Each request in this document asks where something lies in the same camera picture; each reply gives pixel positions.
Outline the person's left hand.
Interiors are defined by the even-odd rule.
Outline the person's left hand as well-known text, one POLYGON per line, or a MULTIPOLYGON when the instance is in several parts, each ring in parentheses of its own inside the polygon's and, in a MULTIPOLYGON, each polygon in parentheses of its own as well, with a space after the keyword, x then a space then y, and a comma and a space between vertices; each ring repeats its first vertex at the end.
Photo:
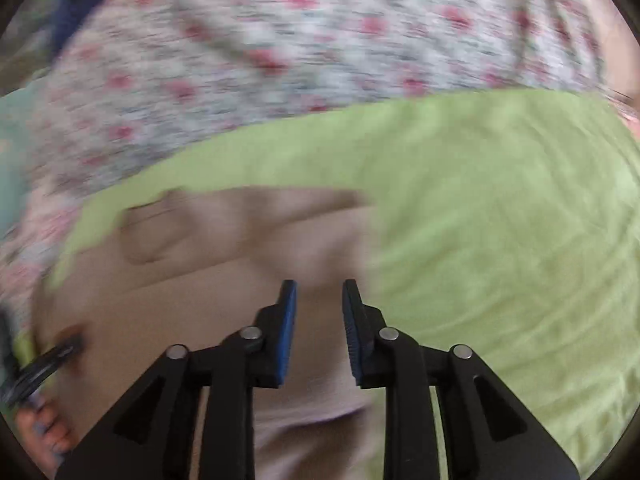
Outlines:
POLYGON ((54 477, 63 457, 78 442, 53 401, 45 400, 38 408, 32 404, 21 406, 15 412, 15 426, 27 455, 49 478, 54 477))

